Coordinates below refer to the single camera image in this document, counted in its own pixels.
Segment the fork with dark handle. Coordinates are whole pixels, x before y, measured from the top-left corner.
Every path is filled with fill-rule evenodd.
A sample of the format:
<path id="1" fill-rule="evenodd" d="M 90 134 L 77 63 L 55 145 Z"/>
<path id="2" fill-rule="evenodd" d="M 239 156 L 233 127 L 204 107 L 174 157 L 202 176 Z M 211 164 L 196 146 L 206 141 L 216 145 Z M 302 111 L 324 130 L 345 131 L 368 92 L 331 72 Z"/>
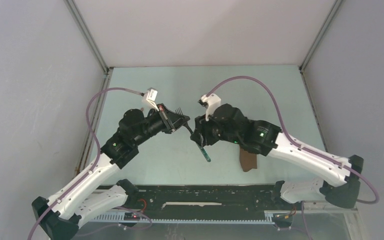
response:
<path id="1" fill-rule="evenodd" d="M 180 107 L 178 107 L 176 110 L 175 110 L 175 113 L 176 114 L 180 114 L 180 115 L 183 115 L 183 112 L 182 112 L 182 109 Z M 190 125 L 188 123 L 185 123 L 184 124 L 184 127 L 189 131 L 190 135 L 193 134 L 193 130 L 192 128 L 190 127 Z M 210 156 L 208 155 L 208 153 L 206 152 L 206 150 L 201 146 L 201 144 L 199 142 L 197 142 L 196 140 L 192 140 L 196 145 L 197 147 L 199 148 L 201 154 L 203 155 L 203 157 L 205 158 L 205 160 L 210 163 L 212 160 L 210 158 Z"/>

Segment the brown cloth napkin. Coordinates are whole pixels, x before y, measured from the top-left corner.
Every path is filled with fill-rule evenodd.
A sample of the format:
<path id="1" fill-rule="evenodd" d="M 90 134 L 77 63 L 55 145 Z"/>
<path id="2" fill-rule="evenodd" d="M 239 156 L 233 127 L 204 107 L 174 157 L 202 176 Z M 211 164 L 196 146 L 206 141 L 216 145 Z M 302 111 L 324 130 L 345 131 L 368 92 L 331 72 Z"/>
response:
<path id="1" fill-rule="evenodd" d="M 258 168 L 258 157 L 256 154 L 249 153 L 240 147 L 239 163 L 243 172 L 249 172 Z"/>

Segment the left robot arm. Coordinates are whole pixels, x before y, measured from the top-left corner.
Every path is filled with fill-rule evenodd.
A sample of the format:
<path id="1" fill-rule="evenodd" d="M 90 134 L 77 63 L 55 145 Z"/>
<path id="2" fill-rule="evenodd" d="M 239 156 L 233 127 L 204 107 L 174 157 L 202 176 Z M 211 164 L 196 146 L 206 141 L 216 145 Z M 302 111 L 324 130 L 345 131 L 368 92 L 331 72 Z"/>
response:
<path id="1" fill-rule="evenodd" d="M 100 147 L 91 165 L 60 191 L 32 202 L 36 220 L 52 240 L 70 240 L 96 216 L 116 207 L 133 208 L 138 189 L 127 179 L 119 180 L 106 192 L 94 197 L 105 180 L 120 172 L 138 153 L 139 145 L 158 133 L 171 134 L 188 123 L 190 117 L 179 109 L 169 110 L 163 103 L 148 115 L 140 109 L 126 111 L 117 131 Z"/>

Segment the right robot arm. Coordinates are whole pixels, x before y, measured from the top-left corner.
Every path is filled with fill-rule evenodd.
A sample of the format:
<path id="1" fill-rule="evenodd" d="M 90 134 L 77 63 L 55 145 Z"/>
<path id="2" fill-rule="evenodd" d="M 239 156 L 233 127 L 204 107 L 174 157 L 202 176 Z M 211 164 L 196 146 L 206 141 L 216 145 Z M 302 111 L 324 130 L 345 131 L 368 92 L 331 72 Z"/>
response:
<path id="1" fill-rule="evenodd" d="M 230 104 L 222 104 L 206 117 L 194 119 L 195 129 L 191 140 L 200 147 L 212 146 L 219 141 L 239 145 L 248 153 L 285 160 L 313 172 L 322 183 L 308 185 L 280 181 L 280 190 L 271 194 L 271 204 L 284 209 L 290 203 L 303 201 L 315 190 L 337 207 L 353 208 L 360 192 L 360 178 L 364 159 L 358 155 L 348 158 L 330 155 L 294 139 L 290 141 L 279 126 L 265 120 L 252 120 Z"/>

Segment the aluminium frame rail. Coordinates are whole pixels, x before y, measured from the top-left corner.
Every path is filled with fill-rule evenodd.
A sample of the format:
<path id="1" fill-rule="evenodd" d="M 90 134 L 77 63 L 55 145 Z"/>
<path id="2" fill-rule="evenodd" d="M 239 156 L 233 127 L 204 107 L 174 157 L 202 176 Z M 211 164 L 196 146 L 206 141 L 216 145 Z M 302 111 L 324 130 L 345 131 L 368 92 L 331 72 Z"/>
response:
<path id="1" fill-rule="evenodd" d="M 174 211 L 197 209 L 215 215 L 232 210 L 237 214 L 261 214 L 264 211 L 288 211 L 296 207 L 335 210 L 323 201 L 288 203 L 274 193 L 273 185 L 141 185 L 128 197 L 124 207 L 144 209 L 148 215 L 172 214 Z"/>

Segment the left corner aluminium post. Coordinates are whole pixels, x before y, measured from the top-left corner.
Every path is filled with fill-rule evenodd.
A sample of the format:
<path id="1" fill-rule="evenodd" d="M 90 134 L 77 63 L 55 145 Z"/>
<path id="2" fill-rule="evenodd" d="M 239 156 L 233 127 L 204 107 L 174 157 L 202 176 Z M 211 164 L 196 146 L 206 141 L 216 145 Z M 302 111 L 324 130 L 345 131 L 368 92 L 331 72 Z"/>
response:
<path id="1" fill-rule="evenodd" d="M 94 40 L 94 37 L 91 31 L 89 30 L 87 23 L 84 17 L 82 16 L 78 5 L 74 0 L 64 0 L 64 3 L 66 4 L 68 11 L 72 15 L 74 22 L 76 23 L 80 33 L 84 37 L 88 47 L 90 48 L 93 56 L 97 60 L 99 66 L 101 67 L 103 72 L 107 74 L 110 70 L 110 67 L 107 65 L 106 61 L 104 60 L 104 57 L 101 51 L 99 50 L 99 47 L 96 41 Z"/>

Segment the corner aluminium post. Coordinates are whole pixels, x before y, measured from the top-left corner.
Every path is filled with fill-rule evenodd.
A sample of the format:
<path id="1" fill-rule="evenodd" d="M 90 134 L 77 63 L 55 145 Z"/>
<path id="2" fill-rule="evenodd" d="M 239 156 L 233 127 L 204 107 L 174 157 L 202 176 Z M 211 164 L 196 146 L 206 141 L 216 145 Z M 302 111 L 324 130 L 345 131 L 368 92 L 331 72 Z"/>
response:
<path id="1" fill-rule="evenodd" d="M 314 53 L 316 52 L 317 48 L 319 47 L 320 43 L 322 42 L 323 38 L 325 37 L 326 33 L 328 32 L 330 26 L 332 25 L 335 17 L 337 16 L 338 12 L 340 11 L 343 3 L 346 2 L 345 0 L 335 0 L 332 7 L 330 8 L 324 22 L 322 23 L 318 33 L 316 34 L 314 41 L 312 42 L 309 50 L 307 51 L 301 65 L 299 66 L 300 71 L 303 73 L 307 66 L 309 65 Z"/>
<path id="2" fill-rule="evenodd" d="M 104 60 L 104 57 L 101 51 L 99 50 L 99 47 L 96 41 L 94 40 L 94 37 L 91 31 L 89 30 L 87 23 L 84 17 L 82 16 L 78 5 L 74 0 L 64 0 L 64 3 L 66 4 L 68 11 L 72 15 L 74 22 L 76 23 L 80 33 L 84 37 L 88 47 L 90 48 L 93 56 L 97 60 L 99 66 L 101 67 L 103 72 L 107 74 L 110 70 L 110 67 L 107 65 L 106 61 Z"/>

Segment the right corner aluminium post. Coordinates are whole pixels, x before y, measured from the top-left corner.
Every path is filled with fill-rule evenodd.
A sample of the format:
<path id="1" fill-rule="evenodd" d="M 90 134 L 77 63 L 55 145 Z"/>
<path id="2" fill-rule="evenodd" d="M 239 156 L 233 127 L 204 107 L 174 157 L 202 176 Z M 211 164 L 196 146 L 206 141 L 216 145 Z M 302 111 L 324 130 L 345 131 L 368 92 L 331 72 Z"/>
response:
<path id="1" fill-rule="evenodd" d="M 314 41 L 312 42 L 309 50 L 307 51 L 301 65 L 299 66 L 300 71 L 303 73 L 307 66 L 309 65 L 314 53 L 316 52 L 317 48 L 319 47 L 320 43 L 322 42 L 323 38 L 325 37 L 326 33 L 328 32 L 330 26 L 332 25 L 335 17 L 337 16 L 338 12 L 340 11 L 343 3 L 346 2 L 345 0 L 335 0 L 332 7 L 330 8 L 324 22 L 322 23 L 318 33 L 316 34 Z"/>

